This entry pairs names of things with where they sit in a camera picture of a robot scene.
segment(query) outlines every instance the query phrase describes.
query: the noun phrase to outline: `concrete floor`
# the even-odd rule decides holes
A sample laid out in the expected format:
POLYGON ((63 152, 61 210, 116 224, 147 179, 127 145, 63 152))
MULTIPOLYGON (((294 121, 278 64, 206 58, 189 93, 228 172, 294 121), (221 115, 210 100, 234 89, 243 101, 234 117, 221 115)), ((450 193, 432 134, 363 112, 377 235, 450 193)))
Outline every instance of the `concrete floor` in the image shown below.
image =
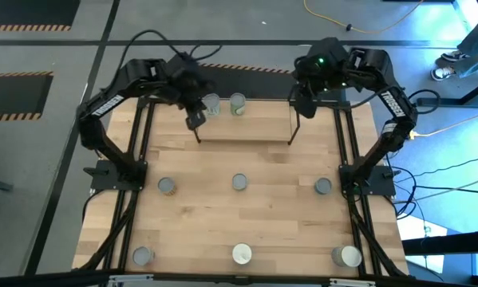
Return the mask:
MULTIPOLYGON (((1 32, 0 39, 98 40, 112 2, 83 0, 73 28, 67 33, 1 32)), ((308 4, 314 11, 343 22, 353 19, 353 24, 363 29, 387 26, 414 5, 379 0, 308 0, 308 4)), ((302 0, 122 0, 111 39, 129 39, 148 28, 158 29, 168 38, 176 40, 310 40, 338 37, 342 40, 459 41, 466 34, 452 5, 446 3, 425 3, 399 26, 385 33, 362 34, 347 33, 342 27, 309 15, 302 0)), ((144 39, 154 37, 145 35, 144 39)), ((191 47, 179 48, 188 50, 191 47)), ((466 79, 444 82, 430 79, 429 71, 436 66, 435 59, 446 50, 407 46, 374 48, 389 52, 397 80, 407 88, 407 93, 432 88, 442 96, 461 97, 478 85, 478 73, 466 79)), ((105 50, 94 92, 109 83, 122 49, 108 47, 105 50)), ((307 50, 308 47, 304 46, 225 46, 206 62, 292 69, 293 59, 306 54, 307 50)), ((0 276, 17 275, 22 271, 96 51, 95 46, 0 47, 0 73, 53 70, 55 74, 44 116, 38 122, 0 123, 0 179, 15 186, 11 193, 0 191, 0 276)), ((205 48, 200 51, 202 54, 205 52, 205 48)), ((132 47, 128 53, 128 58, 168 59, 171 56, 172 52, 161 46, 132 47)), ((368 92, 347 91, 350 100, 360 100, 367 95, 368 92)), ((372 106, 377 130, 380 130, 389 117, 388 112, 379 100, 373 100, 372 106)), ((478 109, 441 108, 433 114, 420 116, 416 131, 431 132, 477 113, 478 109)), ((478 120, 440 135, 406 143, 392 164, 408 168, 416 174, 475 157, 478 157, 478 120)), ((77 144, 38 268, 40 273, 70 269, 81 227, 81 208, 88 196, 91 179, 82 168, 93 166, 95 160, 91 151, 77 144)), ((456 187, 476 179, 478 163, 472 163, 464 168, 422 176, 418 178, 418 184, 456 187)), ((404 182, 402 186, 410 187, 409 184, 409 181, 404 182)), ((418 190, 417 194, 421 197, 432 194, 432 191, 418 190)), ((398 198, 406 198, 405 193, 402 191, 398 198)), ((478 230, 478 195, 452 192, 422 200, 421 207, 426 219, 438 225, 459 232, 478 230), (474 210, 467 208, 472 204, 475 205, 474 210)), ((458 272, 446 269, 446 261, 449 260, 452 259, 445 259, 444 275, 458 272)), ((177 284, 164 282, 157 285, 177 284)))

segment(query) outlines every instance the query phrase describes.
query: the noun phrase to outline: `butcher block tabletop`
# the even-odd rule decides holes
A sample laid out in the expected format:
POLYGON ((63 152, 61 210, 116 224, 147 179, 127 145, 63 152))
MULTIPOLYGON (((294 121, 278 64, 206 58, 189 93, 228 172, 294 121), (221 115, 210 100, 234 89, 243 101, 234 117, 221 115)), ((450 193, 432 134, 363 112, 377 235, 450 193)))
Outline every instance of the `butcher block tabletop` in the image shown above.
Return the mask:
MULTIPOLYGON (((135 111, 136 101, 127 100, 111 116, 108 135, 123 150, 135 111)), ((364 155, 377 140, 371 107, 364 104, 352 113, 360 154, 364 155)), ((296 122, 287 102, 249 100, 243 116, 231 116, 224 100, 220 115, 200 127, 201 143, 187 129, 185 117, 185 111, 176 106, 155 107, 146 155, 147 178, 137 203, 126 271, 358 275, 356 268, 339 267, 331 259, 334 247, 354 244, 340 190, 341 158, 331 109, 318 108, 311 120, 301 117, 300 130, 290 146, 286 142, 296 122), (237 173, 247 177, 243 191, 231 185, 237 173), (175 181, 174 195, 160 193, 157 183, 163 177, 175 181), (332 183, 328 195, 314 191, 314 183, 321 177, 332 183), (238 243, 252 249, 252 259, 246 265, 232 259, 231 251, 238 243), (145 266, 132 261, 132 252, 140 246, 155 252, 145 266)), ((345 115, 341 118, 348 158, 352 159, 345 115)), ((106 191, 89 203, 73 267, 86 263, 104 241, 116 200, 116 191, 106 191)), ((397 267, 408 272, 392 206, 375 196, 369 196, 369 206, 377 240, 397 267)), ((372 273, 368 244, 361 238, 366 269, 372 273)), ((119 238, 112 266, 117 266, 120 245, 119 238)))

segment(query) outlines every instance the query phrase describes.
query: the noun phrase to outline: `yellow and black striped tape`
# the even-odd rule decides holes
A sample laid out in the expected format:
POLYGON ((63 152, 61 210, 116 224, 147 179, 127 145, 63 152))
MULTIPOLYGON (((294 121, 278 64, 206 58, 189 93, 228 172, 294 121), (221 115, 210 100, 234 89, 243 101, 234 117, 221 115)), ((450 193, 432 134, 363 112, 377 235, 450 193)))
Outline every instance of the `yellow and black striped tape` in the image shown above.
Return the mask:
POLYGON ((39 31, 68 31, 72 28, 67 25, 0 25, 0 32, 39 32, 39 31))
POLYGON ((38 120, 40 119, 41 113, 13 113, 13 114, 2 114, 0 115, 0 121, 11 121, 11 120, 38 120))
POLYGON ((52 76, 53 72, 0 73, 0 77, 52 76))
POLYGON ((225 65, 225 64, 199 64, 202 67, 209 68, 224 68, 224 69, 240 69, 244 71, 258 71, 258 72, 267 72, 267 73, 291 73, 290 70, 285 69, 269 69, 269 68, 258 68, 244 65, 225 65))

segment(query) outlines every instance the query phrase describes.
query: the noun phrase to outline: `yellow cable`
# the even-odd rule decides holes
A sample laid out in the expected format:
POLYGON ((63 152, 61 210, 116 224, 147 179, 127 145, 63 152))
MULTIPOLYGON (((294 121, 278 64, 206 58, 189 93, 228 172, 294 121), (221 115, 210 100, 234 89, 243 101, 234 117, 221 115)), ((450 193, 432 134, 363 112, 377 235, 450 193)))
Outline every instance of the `yellow cable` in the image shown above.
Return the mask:
MULTIPOLYGON (((371 30, 371 31, 367 31, 367 30, 361 30, 361 29, 356 29, 354 27, 352 27, 351 29, 356 31, 356 32, 359 32, 359 33, 382 33, 388 29, 391 29, 393 28, 394 26, 398 25, 400 22, 404 21, 412 12, 414 12, 414 10, 419 6, 421 5, 421 3, 423 3, 425 0, 420 0, 412 10, 410 10, 404 17, 402 17, 400 20, 396 21, 394 24, 392 24, 391 26, 387 26, 385 27, 384 29, 380 29, 380 30, 371 30)), ((331 21, 335 24, 338 24, 340 26, 343 26, 343 27, 347 27, 347 25, 339 22, 339 21, 336 21, 334 20, 333 18, 329 18, 327 16, 324 16, 324 15, 321 15, 321 14, 316 14, 315 12, 313 12, 312 10, 310 10, 310 8, 308 8, 308 4, 306 3, 306 0, 304 0, 304 7, 306 8, 306 11, 308 11, 309 13, 311 13, 312 15, 314 16, 317 16, 319 18, 322 18, 322 19, 326 19, 327 21, 331 21)))
POLYGON ((415 131, 411 131, 410 134, 409 134, 409 138, 410 138, 411 140, 414 140, 414 138, 417 137, 417 136, 423 136, 423 137, 433 136, 433 135, 436 135, 436 134, 438 134, 438 133, 440 133, 440 132, 448 131, 450 128, 454 128, 454 127, 456 127, 456 126, 458 126, 458 125, 461 125, 461 124, 463 124, 463 123, 469 122, 470 120, 474 120, 474 119, 476 119, 476 118, 478 118, 478 115, 476 115, 476 116, 474 116, 474 117, 470 117, 470 118, 465 119, 465 120, 462 120, 462 121, 460 121, 460 122, 458 122, 458 123, 456 123, 456 124, 452 124, 452 125, 449 126, 449 127, 442 128, 442 129, 437 130, 437 131, 435 131, 435 132, 431 132, 431 133, 429 133, 429 134, 419 134, 419 133, 417 133, 417 132, 415 132, 415 131))

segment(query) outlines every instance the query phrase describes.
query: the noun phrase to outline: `person's leg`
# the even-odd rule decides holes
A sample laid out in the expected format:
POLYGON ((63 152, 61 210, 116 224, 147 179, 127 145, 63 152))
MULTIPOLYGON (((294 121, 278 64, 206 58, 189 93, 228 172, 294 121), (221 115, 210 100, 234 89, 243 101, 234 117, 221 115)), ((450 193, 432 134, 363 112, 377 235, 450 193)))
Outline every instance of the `person's leg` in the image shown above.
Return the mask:
POLYGON ((478 24, 466 36, 466 38, 457 46, 457 48, 464 54, 474 56, 478 54, 478 24))
POLYGON ((470 58, 460 60, 451 65, 458 77, 467 77, 478 70, 478 54, 470 58))

